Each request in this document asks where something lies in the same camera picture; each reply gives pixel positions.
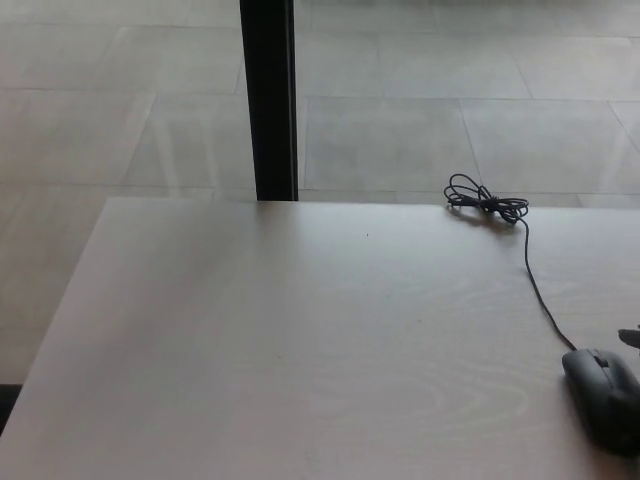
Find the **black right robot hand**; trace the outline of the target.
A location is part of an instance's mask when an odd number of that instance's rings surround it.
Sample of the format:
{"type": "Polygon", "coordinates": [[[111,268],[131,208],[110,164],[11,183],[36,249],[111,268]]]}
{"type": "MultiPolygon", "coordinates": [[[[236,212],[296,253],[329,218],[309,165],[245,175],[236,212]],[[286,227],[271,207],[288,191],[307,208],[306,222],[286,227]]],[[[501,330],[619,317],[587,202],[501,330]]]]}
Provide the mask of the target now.
{"type": "MultiPolygon", "coordinates": [[[[618,336],[626,345],[639,349],[639,328],[620,329],[618,336]]],[[[639,386],[614,390],[609,395],[609,403],[616,421],[639,451],[639,386]]]]}

